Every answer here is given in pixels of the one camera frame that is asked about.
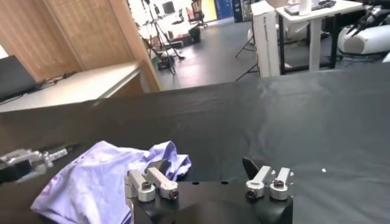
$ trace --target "purple cloth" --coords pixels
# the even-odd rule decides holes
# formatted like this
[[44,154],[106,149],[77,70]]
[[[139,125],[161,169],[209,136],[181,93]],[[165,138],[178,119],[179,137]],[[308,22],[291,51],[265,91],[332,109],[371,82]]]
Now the purple cloth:
[[128,170],[142,171],[167,159],[166,176],[176,180],[191,167],[188,155],[178,155],[173,142],[149,151],[98,142],[64,167],[35,199],[31,209],[59,224],[120,224],[130,218],[124,195]]

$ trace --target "metal clamp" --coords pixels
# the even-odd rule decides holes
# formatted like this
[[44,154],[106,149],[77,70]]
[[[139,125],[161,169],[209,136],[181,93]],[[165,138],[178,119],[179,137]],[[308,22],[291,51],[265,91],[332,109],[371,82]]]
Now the metal clamp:
[[264,189],[266,183],[271,178],[271,167],[263,166],[256,174],[256,176],[245,183],[247,192],[246,195],[248,199],[254,200],[264,196]]
[[288,177],[290,177],[290,169],[282,167],[278,177],[269,186],[271,197],[276,200],[286,200],[288,198]]
[[179,196],[177,183],[175,181],[170,181],[155,167],[146,169],[145,178],[159,188],[160,196],[162,198],[175,200]]
[[128,171],[124,177],[126,204],[132,204],[131,199],[138,197],[139,201],[148,202],[155,198],[155,186],[146,181],[141,172]]

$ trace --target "desk leg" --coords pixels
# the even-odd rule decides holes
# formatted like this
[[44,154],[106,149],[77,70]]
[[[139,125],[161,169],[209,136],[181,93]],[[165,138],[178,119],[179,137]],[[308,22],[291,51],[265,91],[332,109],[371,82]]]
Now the desk leg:
[[331,38],[331,51],[330,51],[330,68],[336,67],[337,42],[338,42],[339,33],[340,33],[340,27],[338,25],[339,17],[340,17],[340,14],[335,14],[335,17],[333,18],[333,30],[331,31],[332,38]]
[[280,54],[280,74],[286,74],[285,67],[285,28],[283,27],[283,17],[278,15],[279,18],[279,54]]
[[318,71],[321,57],[322,18],[310,21],[310,60],[309,71]]

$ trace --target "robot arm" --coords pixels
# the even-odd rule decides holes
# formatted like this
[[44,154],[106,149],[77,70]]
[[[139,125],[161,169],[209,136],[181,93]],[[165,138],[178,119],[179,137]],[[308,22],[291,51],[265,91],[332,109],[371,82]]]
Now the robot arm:
[[347,32],[355,31],[355,36],[364,29],[379,26],[390,14],[390,0],[364,1],[366,5],[366,14],[356,22]]

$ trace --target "wooden wall panel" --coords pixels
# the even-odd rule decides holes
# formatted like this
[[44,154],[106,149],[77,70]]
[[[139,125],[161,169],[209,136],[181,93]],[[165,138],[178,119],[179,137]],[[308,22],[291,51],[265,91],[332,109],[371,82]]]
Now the wooden wall panel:
[[133,52],[134,58],[141,62],[141,71],[149,85],[150,91],[158,92],[161,90],[161,86],[157,74],[145,45],[138,34],[138,29],[126,1],[127,0],[109,0],[123,35]]
[[133,61],[107,0],[45,0],[84,70]]
[[0,1],[0,43],[36,80],[81,70],[42,0]]

